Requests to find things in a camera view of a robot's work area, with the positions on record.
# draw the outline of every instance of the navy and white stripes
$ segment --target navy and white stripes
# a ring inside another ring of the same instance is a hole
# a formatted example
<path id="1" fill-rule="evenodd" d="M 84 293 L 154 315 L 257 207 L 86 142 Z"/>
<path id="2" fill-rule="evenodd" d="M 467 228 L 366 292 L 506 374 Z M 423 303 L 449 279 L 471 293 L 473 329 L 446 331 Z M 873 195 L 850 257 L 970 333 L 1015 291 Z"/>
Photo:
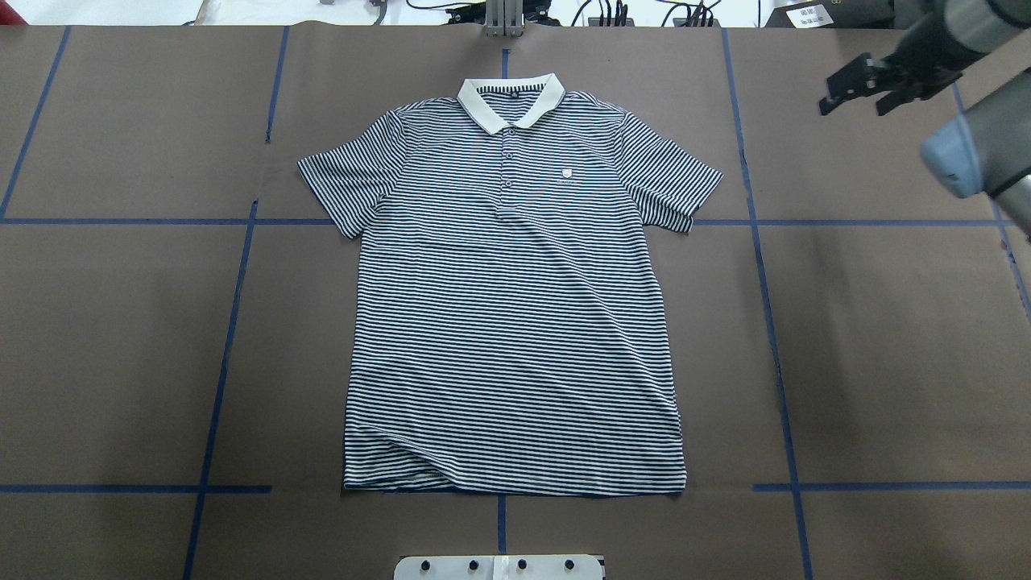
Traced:
<path id="1" fill-rule="evenodd" d="M 299 162 L 362 235 L 344 485 L 680 491 L 642 226 L 687 231 L 721 174 L 554 76 L 477 82 Z"/>

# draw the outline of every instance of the short sleeve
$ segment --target short sleeve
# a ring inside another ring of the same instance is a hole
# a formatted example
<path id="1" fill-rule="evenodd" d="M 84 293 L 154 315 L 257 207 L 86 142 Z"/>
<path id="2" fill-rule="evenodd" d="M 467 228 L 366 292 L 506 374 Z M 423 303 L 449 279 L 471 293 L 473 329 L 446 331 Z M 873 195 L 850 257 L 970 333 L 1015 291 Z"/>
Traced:
<path id="1" fill-rule="evenodd" d="M 357 237 L 375 218 L 379 201 L 393 192 L 405 155 L 401 122 L 388 112 L 355 140 L 297 165 L 340 231 Z"/>
<path id="2" fill-rule="evenodd" d="M 695 159 L 628 112 L 620 128 L 618 169 L 644 225 L 691 229 L 691 215 L 723 173 Z"/>

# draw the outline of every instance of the red object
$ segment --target red object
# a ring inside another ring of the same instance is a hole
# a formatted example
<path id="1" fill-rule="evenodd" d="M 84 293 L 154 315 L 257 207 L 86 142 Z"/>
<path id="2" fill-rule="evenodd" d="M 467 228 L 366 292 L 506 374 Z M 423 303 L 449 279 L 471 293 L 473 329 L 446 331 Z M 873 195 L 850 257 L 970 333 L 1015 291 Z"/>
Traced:
<path id="1" fill-rule="evenodd" d="M 10 7 L 10 4 L 0 0 L 0 24 L 29 24 L 25 22 L 14 8 Z"/>

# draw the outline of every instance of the collar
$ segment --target collar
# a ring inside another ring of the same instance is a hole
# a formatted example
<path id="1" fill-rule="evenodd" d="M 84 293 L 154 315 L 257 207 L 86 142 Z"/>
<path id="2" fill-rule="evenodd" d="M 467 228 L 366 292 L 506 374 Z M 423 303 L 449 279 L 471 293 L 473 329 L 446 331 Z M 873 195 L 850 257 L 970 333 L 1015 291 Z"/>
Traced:
<path id="1" fill-rule="evenodd" d="M 501 115 L 495 112 L 487 104 L 487 101 L 484 100 L 484 97 L 479 95 L 479 89 L 484 88 L 506 89 L 510 87 L 526 87 L 528 84 L 543 84 L 544 88 L 541 89 L 540 95 L 537 96 L 537 101 L 533 103 L 530 110 L 526 111 L 526 114 L 516 123 L 508 123 L 504 118 L 501 118 Z M 532 78 L 467 78 L 462 83 L 462 90 L 458 92 L 458 101 L 477 125 L 483 127 L 488 133 L 494 135 L 509 125 L 514 125 L 521 129 L 532 127 L 545 112 L 559 106 L 559 103 L 562 102 L 562 97 L 565 95 L 566 90 L 562 86 L 562 82 L 559 82 L 559 77 L 555 73 L 551 73 Z"/>

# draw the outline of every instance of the shirt's right sleeve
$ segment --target shirt's right sleeve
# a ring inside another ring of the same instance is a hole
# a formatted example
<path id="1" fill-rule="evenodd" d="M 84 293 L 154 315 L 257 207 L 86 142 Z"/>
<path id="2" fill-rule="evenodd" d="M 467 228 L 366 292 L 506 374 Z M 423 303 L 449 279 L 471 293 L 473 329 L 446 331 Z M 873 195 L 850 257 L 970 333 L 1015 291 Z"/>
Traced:
<path id="1" fill-rule="evenodd" d="M 379 201 L 394 191 L 404 167 L 405 141 L 393 112 L 357 139 L 297 162 L 301 175 L 347 237 L 373 221 Z"/>

